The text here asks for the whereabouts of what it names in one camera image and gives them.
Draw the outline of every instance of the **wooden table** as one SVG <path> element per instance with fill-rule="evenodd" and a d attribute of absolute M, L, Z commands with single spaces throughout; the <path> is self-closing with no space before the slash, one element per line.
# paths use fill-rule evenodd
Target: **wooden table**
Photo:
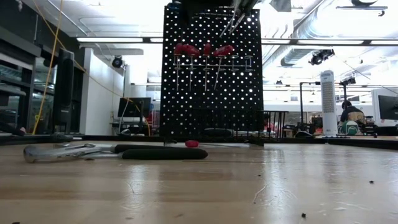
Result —
<path fill-rule="evenodd" d="M 3 146 L 0 223 L 398 223 L 394 151 L 233 146 L 203 146 L 202 161 L 38 164 Z"/>

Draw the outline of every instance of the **security camera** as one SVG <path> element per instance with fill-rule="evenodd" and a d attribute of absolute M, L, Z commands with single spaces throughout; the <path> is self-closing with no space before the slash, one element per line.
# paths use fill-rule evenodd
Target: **security camera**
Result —
<path fill-rule="evenodd" d="M 112 66 L 114 68 L 121 68 L 123 66 L 123 60 L 121 55 L 117 55 L 114 57 Z"/>
<path fill-rule="evenodd" d="M 354 6 L 369 7 L 376 3 L 378 0 L 351 0 Z"/>
<path fill-rule="evenodd" d="M 318 52 L 312 53 L 312 58 L 309 61 L 311 65 L 320 65 L 322 62 L 328 60 L 330 57 L 335 55 L 335 51 L 331 50 L 319 50 Z"/>

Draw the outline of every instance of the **red ball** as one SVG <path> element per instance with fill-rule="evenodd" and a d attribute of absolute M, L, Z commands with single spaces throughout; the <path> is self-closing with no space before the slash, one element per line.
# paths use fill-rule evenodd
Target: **red ball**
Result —
<path fill-rule="evenodd" d="M 185 142 L 185 146 L 187 147 L 198 147 L 199 146 L 199 142 L 195 141 L 195 140 L 188 140 Z"/>

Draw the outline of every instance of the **red handle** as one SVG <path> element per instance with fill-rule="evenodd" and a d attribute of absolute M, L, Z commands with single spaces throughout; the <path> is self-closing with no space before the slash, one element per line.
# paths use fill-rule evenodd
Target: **red handle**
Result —
<path fill-rule="evenodd" d="M 211 44 L 209 44 L 209 43 L 205 44 L 205 47 L 203 48 L 203 54 L 204 55 L 211 54 Z"/>
<path fill-rule="evenodd" d="M 182 44 L 179 43 L 174 47 L 174 54 L 175 55 L 179 55 L 182 52 Z"/>
<path fill-rule="evenodd" d="M 219 49 L 215 50 L 213 52 L 213 55 L 215 57 L 217 57 L 217 56 L 226 56 L 229 53 L 231 53 L 233 50 L 234 50 L 234 48 L 231 45 L 227 45 L 227 46 L 220 47 Z"/>
<path fill-rule="evenodd" d="M 196 47 L 189 45 L 189 44 L 185 44 L 182 47 L 183 47 L 183 51 L 187 55 L 194 55 L 195 57 L 199 57 L 200 51 Z"/>

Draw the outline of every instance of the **black pegboard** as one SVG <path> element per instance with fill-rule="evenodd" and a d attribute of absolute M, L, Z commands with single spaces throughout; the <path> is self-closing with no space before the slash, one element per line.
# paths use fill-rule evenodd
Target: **black pegboard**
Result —
<path fill-rule="evenodd" d="M 222 30 L 232 18 L 232 9 L 208 9 L 197 14 L 192 24 L 186 30 L 182 30 L 179 26 L 178 11 L 165 7 L 160 102 L 161 136 L 197 135 L 204 128 L 257 131 L 264 127 L 264 120 L 254 112 L 263 110 L 264 107 L 259 13 L 259 10 L 253 9 L 232 34 L 227 32 L 220 38 Z M 174 47 L 178 43 L 190 44 L 199 49 L 201 54 L 206 43 L 212 45 L 212 52 L 218 47 L 232 45 L 234 52 L 231 55 L 238 56 L 234 65 L 240 67 L 235 67 L 238 70 L 234 72 L 231 71 L 231 67 L 220 72 L 216 90 L 214 85 L 218 67 L 210 67 L 205 91 L 205 57 L 193 59 L 194 65 L 201 66 L 189 71 L 190 58 L 182 55 L 177 91 Z M 252 56 L 251 67 L 248 68 L 251 71 L 245 69 L 245 64 L 249 63 L 245 56 L 248 55 Z M 233 59 L 229 55 L 221 64 L 232 66 L 232 62 Z M 208 63 L 218 65 L 219 59 L 210 57 Z"/>

